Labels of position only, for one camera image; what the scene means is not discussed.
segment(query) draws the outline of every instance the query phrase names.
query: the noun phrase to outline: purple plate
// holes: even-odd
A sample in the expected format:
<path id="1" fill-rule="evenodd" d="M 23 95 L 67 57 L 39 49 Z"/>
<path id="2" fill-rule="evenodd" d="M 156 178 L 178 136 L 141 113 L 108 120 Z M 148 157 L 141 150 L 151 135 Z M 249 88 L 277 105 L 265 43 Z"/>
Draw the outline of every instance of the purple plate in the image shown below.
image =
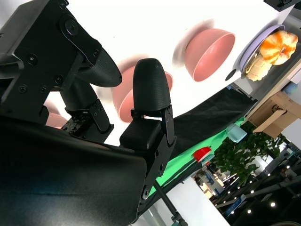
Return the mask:
<path id="1" fill-rule="evenodd" d="M 241 72 L 244 71 L 248 61 L 252 57 L 252 55 L 256 52 L 258 47 L 262 44 L 262 42 L 276 29 L 284 30 L 285 26 L 283 24 L 277 24 L 269 27 L 267 30 L 259 34 L 254 41 L 249 45 L 249 47 L 244 52 L 243 56 L 239 62 L 239 69 Z"/>

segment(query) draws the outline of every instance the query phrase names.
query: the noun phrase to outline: green leaves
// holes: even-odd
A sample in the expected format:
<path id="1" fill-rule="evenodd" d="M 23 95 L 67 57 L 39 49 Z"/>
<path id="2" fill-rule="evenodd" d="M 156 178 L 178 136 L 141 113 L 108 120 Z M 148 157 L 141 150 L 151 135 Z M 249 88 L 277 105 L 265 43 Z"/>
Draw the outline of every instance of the green leaves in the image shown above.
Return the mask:
<path id="1" fill-rule="evenodd" d="M 221 172 L 230 171 L 237 173 L 239 183 L 246 182 L 250 174 L 258 169 L 255 164 L 249 164 L 255 156 L 264 157 L 268 154 L 279 156 L 279 145 L 283 143 L 285 137 L 279 135 L 278 140 L 274 140 L 265 133 L 253 133 L 255 126 L 246 122 L 241 128 L 248 133 L 243 141 L 236 144 L 226 138 L 222 145 L 215 151 L 214 163 L 220 167 Z"/>

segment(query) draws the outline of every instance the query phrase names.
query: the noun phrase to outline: white wall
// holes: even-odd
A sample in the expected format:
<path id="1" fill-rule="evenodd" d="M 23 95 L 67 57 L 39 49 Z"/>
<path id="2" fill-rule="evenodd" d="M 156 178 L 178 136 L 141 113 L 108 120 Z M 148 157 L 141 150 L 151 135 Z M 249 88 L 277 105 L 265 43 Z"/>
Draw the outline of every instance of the white wall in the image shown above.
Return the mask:
<path id="1" fill-rule="evenodd" d="M 298 88 L 293 94 L 290 95 L 290 98 L 296 103 L 301 105 L 301 82 L 298 84 Z M 291 125 L 283 130 L 282 134 L 287 137 L 291 142 L 293 142 L 299 149 L 301 149 L 301 119 L 297 119 Z"/>
<path id="2" fill-rule="evenodd" d="M 198 185 L 192 178 L 178 184 L 167 196 L 170 198 L 179 213 L 189 226 L 229 226 L 228 222 L 219 213 L 215 206 L 205 197 Z M 162 200 L 155 203 L 155 206 L 167 226 L 172 225 L 172 214 Z M 138 222 L 133 226 L 148 226 Z"/>

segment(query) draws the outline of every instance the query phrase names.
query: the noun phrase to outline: black fabric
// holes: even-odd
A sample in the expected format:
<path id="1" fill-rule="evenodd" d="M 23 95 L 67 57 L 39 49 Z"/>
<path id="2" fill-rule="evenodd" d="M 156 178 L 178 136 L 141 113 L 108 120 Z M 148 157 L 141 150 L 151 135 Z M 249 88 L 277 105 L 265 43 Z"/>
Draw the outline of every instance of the black fabric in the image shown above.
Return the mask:
<path id="1" fill-rule="evenodd" d="M 233 89 L 222 89 L 197 107 L 174 119 L 177 143 L 170 159 L 226 129 L 243 117 L 256 101 Z"/>

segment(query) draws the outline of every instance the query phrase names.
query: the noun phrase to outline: white table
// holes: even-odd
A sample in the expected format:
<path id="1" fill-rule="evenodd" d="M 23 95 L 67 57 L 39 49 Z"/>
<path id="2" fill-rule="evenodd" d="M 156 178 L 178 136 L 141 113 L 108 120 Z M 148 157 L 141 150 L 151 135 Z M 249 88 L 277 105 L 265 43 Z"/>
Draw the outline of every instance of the white table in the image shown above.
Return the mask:
<path id="1" fill-rule="evenodd" d="M 20 2 L 25 0 L 0 3 L 0 8 L 12 13 Z M 225 81 L 228 73 L 238 67 L 238 59 L 252 38 L 265 26 L 281 24 L 292 9 L 279 13 L 263 0 L 69 2 L 68 9 L 88 33 L 99 40 L 117 65 L 133 56 L 154 57 L 162 63 L 165 71 L 174 79 L 171 91 L 174 117 L 196 107 L 239 78 L 238 71 L 230 80 Z M 193 81 L 179 57 L 175 65 L 172 63 L 175 47 L 185 49 L 185 39 L 196 25 L 224 29 L 236 36 L 234 48 L 226 61 L 210 78 L 202 82 Z M 106 143 L 118 145 L 119 137 L 128 124 L 119 119 L 110 89 L 95 90 L 111 123 L 115 124 Z M 59 93 L 51 93 L 48 100 L 56 105 L 63 117 L 69 118 Z"/>
<path id="2" fill-rule="evenodd" d="M 229 226 L 192 178 L 185 180 L 184 184 L 178 184 L 167 193 L 167 196 L 189 226 Z M 172 214 L 162 199 L 158 200 L 154 207 L 164 223 L 167 226 L 172 225 Z M 132 226 L 148 226 L 148 224 L 142 216 Z"/>

